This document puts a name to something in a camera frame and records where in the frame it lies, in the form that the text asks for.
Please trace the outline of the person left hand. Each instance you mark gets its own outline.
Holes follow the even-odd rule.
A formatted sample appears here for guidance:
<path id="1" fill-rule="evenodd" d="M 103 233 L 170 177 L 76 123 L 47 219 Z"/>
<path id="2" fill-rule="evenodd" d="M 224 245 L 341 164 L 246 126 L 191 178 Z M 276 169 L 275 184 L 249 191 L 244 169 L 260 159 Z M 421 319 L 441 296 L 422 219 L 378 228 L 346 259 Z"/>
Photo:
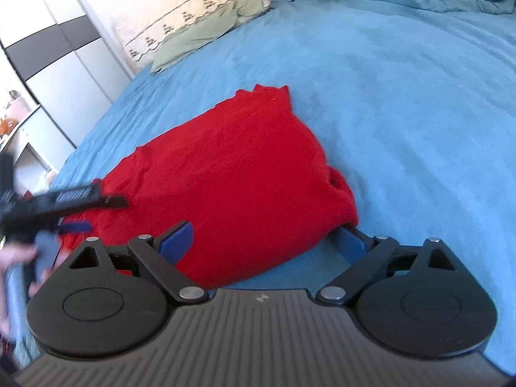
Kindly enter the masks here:
<path id="1" fill-rule="evenodd" d="M 52 273 L 67 259 L 71 252 L 67 249 L 60 249 L 52 268 L 44 269 L 39 281 L 32 281 L 28 288 L 28 296 L 32 297 L 41 289 Z M 7 244 L 1 250 L 1 336 L 11 339 L 11 323 L 7 308 L 5 275 L 15 265 L 28 265 L 35 260 L 37 249 L 34 245 L 20 243 Z"/>

